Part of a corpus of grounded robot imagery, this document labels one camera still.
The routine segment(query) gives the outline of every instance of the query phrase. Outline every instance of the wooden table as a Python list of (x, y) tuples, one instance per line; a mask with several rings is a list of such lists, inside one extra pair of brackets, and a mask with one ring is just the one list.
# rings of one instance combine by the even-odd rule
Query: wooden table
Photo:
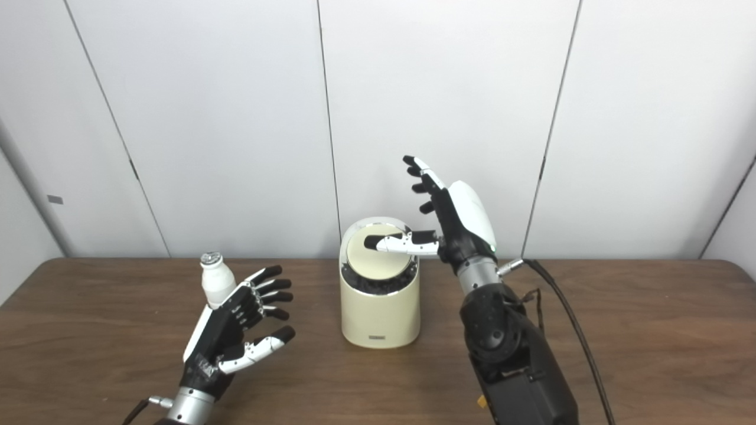
[[(294, 282), (296, 338), (239, 374), (212, 423), (490, 424), (476, 404), (446, 265), (421, 265), (423, 327), (410, 346), (368, 350), (339, 324), (335, 260), (229, 260), (241, 279), (280, 263)], [(546, 261), (571, 300), (622, 425), (756, 423), (756, 285), (718, 261)], [(137, 400), (173, 397), (204, 302), (195, 259), (56, 259), (0, 308), (0, 423), (119, 424)], [(547, 338), (580, 405), (605, 423), (577, 338), (544, 291)], [(251, 332), (280, 326), (267, 319)], [(164, 411), (150, 406), (135, 424)]]

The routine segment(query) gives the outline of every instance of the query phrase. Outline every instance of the small white bottle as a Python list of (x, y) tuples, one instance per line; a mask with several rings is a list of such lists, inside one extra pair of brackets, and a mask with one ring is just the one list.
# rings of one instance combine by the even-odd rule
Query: small white bottle
[(202, 265), (202, 289), (207, 296), (207, 305), (215, 310), (234, 292), (237, 286), (234, 273), (223, 263), (223, 256), (219, 252), (204, 253), (200, 257)]

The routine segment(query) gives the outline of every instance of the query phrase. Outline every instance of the bottle cap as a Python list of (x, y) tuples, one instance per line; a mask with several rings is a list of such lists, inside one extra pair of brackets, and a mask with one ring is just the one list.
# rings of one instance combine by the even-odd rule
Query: bottle cap
[(202, 268), (215, 268), (221, 262), (223, 262), (223, 256), (218, 251), (204, 253), (200, 257), (200, 265)]

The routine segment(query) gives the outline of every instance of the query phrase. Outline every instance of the white wall panel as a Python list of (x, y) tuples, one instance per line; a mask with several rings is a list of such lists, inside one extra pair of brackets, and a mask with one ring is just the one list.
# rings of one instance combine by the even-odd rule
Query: white wall panel
[(0, 58), (0, 143), (69, 254), (165, 256), (64, 3), (0, 3)]
[(61, 255), (42, 217), (0, 150), (0, 304), (37, 266)]
[(70, 5), (173, 256), (336, 256), (314, 0)]
[(341, 227), (438, 228), (401, 161), (479, 193), (518, 256), (577, 1), (321, 0)]
[(584, 0), (527, 256), (698, 257), (756, 151), (754, 22)]
[(756, 173), (753, 171), (743, 183), (703, 258), (734, 262), (756, 279)]

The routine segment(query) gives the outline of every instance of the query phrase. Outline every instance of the black wire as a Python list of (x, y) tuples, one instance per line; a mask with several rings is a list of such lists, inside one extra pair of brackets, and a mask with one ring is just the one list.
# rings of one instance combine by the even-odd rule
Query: black wire
[(606, 390), (604, 389), (604, 384), (601, 381), (601, 375), (599, 375), (599, 368), (598, 366), (596, 366), (596, 360), (590, 353), (588, 341), (586, 341), (585, 335), (583, 335), (583, 330), (580, 328), (578, 318), (575, 317), (575, 313), (572, 311), (572, 307), (570, 307), (569, 302), (567, 302), (567, 297), (565, 297), (565, 294), (556, 284), (554, 278), (549, 275), (549, 272), (546, 271), (546, 269), (537, 260), (523, 259), (523, 261), (525, 262), (525, 264), (529, 265), (530, 268), (532, 268), (536, 273), (538, 273), (546, 281), (547, 284), (549, 284), (551, 289), (554, 290), (554, 293), (559, 298), (559, 301), (562, 303), (562, 306), (565, 308), (567, 316), (569, 316), (569, 320), (572, 323), (572, 328), (575, 329), (575, 333), (578, 335), (578, 339), (580, 340), (580, 345), (583, 347), (585, 358), (588, 360), (588, 366), (590, 366), (590, 372), (593, 375), (593, 381), (596, 383), (596, 389), (598, 389), (599, 391), (601, 405), (604, 407), (606, 420), (609, 422), (609, 425), (616, 425), (614, 415), (612, 414), (612, 408), (609, 406), (609, 398), (606, 396)]
[(535, 294), (535, 311), (538, 314), (538, 329), (541, 330), (541, 333), (543, 335), (546, 335), (546, 330), (544, 329), (544, 312), (541, 310), (541, 289), (536, 288), (534, 290), (528, 291), (520, 300), (520, 305), (525, 304), (526, 302), (531, 302), (533, 300), (533, 294)]
[(134, 418), (137, 417), (137, 415), (140, 414), (141, 411), (143, 411), (144, 408), (146, 408), (147, 405), (149, 405), (149, 404), (150, 404), (150, 401), (147, 400), (147, 399), (139, 400), (139, 403), (137, 403), (137, 405), (134, 407), (134, 409), (132, 410), (132, 412), (129, 413), (129, 415), (126, 417), (126, 419), (123, 420), (123, 424), (122, 425), (129, 425), (132, 422), (132, 420), (134, 420)]

